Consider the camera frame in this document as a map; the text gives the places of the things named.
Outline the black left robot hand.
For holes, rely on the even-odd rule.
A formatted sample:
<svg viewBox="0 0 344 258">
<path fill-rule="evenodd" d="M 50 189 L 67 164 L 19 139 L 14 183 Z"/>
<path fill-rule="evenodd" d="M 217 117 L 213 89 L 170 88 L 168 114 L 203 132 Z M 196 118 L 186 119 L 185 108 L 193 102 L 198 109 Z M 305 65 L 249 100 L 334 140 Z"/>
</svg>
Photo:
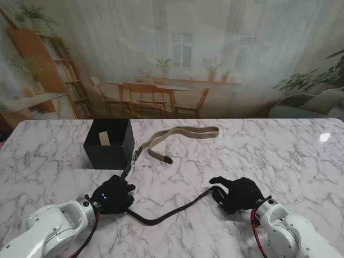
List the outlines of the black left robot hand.
<svg viewBox="0 0 344 258">
<path fill-rule="evenodd" d="M 113 175 L 94 191 L 90 200 L 100 214 L 121 214 L 133 204 L 130 193 L 134 190 L 135 185 Z"/>
</svg>

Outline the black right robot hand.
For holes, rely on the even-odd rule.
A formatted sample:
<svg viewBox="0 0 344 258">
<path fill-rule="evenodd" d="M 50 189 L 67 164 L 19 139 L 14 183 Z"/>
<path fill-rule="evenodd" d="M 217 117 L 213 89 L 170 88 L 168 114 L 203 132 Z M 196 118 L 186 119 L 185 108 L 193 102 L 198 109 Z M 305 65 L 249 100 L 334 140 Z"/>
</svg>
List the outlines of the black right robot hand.
<svg viewBox="0 0 344 258">
<path fill-rule="evenodd" d="M 228 189 L 226 193 L 221 187 L 215 187 L 212 193 L 215 202 L 228 214 L 253 209 L 259 200 L 264 199 L 256 183 L 246 177 L 232 181 L 219 176 L 211 178 L 209 183 L 221 184 Z"/>
</svg>

